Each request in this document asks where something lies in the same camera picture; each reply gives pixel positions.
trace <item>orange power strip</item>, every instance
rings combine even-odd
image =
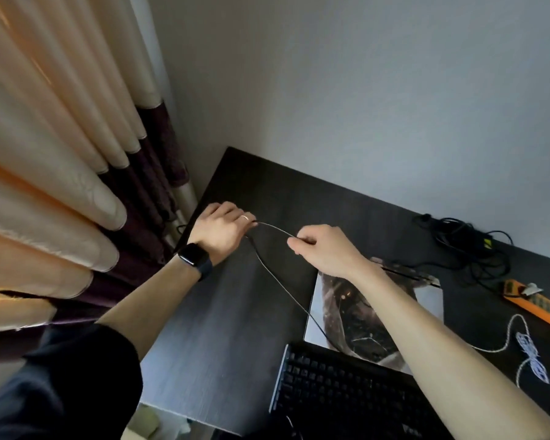
[[[550,324],[550,300],[541,293],[524,297],[521,292],[525,288],[526,285],[521,282],[507,279],[503,285],[503,297]]]

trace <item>person's left arm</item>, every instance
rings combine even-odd
[[[254,220],[233,203],[211,204],[188,242],[206,250],[215,266]],[[139,362],[199,277],[176,256],[96,324],[49,329],[0,389],[0,440],[119,438],[140,400]]]

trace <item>desk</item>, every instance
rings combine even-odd
[[[292,234],[306,224],[338,225],[366,256],[452,262],[429,232],[412,223],[415,213],[234,148],[226,150],[195,216],[224,200]],[[316,270],[287,248],[277,230],[259,226],[252,234],[267,265],[307,307]],[[535,282],[550,297],[550,258],[496,244],[510,255],[513,278]],[[478,286],[462,287],[452,272],[424,270],[442,282],[448,327],[478,347],[503,345],[507,321],[519,307]],[[524,315],[550,376],[550,326]],[[267,419],[283,349],[303,338],[306,318],[243,240],[186,296],[143,360],[142,400],[237,434],[255,430]],[[485,356],[511,379],[525,359],[515,343]],[[550,385],[529,367],[520,384],[550,414]]]

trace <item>black keyboard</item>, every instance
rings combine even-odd
[[[413,377],[310,343],[287,345],[270,412],[304,439],[452,438]]]

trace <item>black sleeve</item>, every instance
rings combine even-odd
[[[0,389],[0,440],[119,439],[137,408],[134,346],[105,325],[50,328]]]

